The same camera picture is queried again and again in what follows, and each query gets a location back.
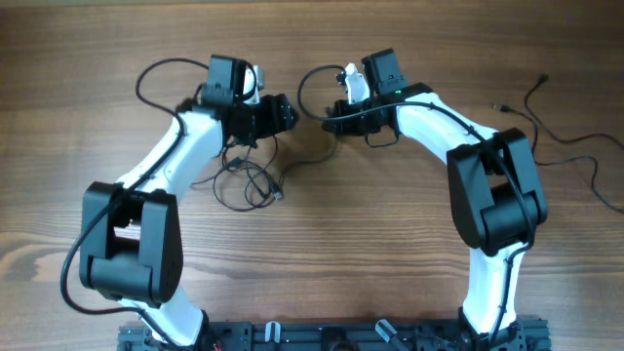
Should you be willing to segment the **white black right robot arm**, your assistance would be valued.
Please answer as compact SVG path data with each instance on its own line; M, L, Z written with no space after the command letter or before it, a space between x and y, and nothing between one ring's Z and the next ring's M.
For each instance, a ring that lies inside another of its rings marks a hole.
M520 265L547 217L527 137L473 122L429 86L409 83L391 49L340 67L336 81L346 97L335 102L324 130L368 137L389 127L446 166L452 220L470 249L460 310L463 344L485 350L509 342Z

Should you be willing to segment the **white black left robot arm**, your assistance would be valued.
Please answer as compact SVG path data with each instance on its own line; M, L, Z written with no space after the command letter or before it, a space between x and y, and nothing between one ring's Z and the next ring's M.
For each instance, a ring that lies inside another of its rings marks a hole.
M137 314L161 349L217 350L205 310L180 285L183 249L178 205L206 165L231 145L292 129L298 116L285 95L262 96L259 66L213 55L192 97L167 112L173 122L149 154L112 183L93 182L83 197L82 229L63 263L67 305L90 315L68 293L69 267L79 261L84 288Z

